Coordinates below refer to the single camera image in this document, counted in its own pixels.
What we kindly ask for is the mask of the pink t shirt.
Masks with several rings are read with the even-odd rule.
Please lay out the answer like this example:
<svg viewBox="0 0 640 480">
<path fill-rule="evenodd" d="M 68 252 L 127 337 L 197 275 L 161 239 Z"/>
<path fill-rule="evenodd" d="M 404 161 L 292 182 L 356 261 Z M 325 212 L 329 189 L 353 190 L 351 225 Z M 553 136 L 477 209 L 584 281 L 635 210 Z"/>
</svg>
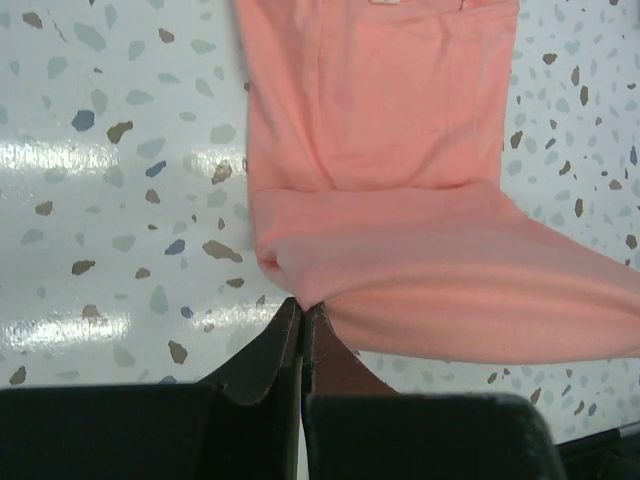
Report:
<svg viewBox="0 0 640 480">
<path fill-rule="evenodd" d="M 263 273 L 349 346 L 639 354 L 639 275 L 500 188 L 515 1 L 238 1 Z"/>
</svg>

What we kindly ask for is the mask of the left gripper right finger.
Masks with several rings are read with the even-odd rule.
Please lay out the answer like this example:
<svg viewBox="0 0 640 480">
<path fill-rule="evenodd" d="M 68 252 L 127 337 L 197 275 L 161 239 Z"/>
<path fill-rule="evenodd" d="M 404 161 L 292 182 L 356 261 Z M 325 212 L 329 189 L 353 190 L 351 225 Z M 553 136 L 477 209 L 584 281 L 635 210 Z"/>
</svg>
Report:
<svg viewBox="0 0 640 480">
<path fill-rule="evenodd" d="M 313 479 L 563 479 L 546 423 L 512 394 L 401 394 L 304 316 L 303 405 Z"/>
</svg>

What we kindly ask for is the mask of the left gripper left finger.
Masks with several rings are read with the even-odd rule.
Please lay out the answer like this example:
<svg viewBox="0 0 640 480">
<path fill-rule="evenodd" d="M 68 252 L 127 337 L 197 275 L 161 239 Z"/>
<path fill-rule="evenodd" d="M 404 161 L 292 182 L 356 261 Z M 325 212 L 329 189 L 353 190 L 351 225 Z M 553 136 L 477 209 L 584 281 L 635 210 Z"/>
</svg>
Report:
<svg viewBox="0 0 640 480">
<path fill-rule="evenodd" d="M 1 393 L 5 479 L 293 479 L 302 312 L 266 328 L 194 383 Z"/>
</svg>

